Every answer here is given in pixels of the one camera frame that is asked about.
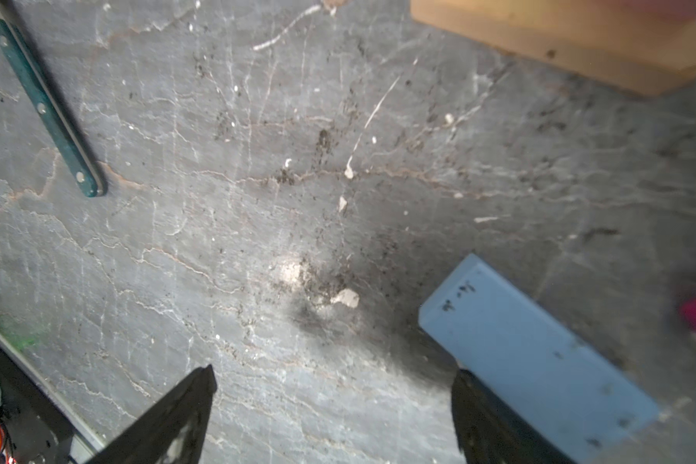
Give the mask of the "light blue block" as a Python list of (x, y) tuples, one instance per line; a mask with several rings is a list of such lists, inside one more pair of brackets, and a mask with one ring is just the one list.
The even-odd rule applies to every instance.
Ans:
[(419, 324), (572, 463), (657, 419), (651, 396), (475, 255), (423, 303)]

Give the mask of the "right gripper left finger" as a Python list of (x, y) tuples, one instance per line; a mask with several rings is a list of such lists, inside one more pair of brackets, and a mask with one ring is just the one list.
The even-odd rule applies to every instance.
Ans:
[(212, 365), (197, 367), (90, 461), (197, 464), (216, 391)]

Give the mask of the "pink block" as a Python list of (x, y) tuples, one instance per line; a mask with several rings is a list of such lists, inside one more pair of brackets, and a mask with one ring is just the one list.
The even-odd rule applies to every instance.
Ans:
[(614, 0), (614, 3), (671, 19), (696, 19), (696, 0)]

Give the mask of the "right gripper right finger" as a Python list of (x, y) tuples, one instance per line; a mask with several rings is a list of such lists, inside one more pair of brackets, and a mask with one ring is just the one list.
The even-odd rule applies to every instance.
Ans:
[(467, 369), (454, 377), (450, 409), (457, 445), (468, 463), (573, 462)]

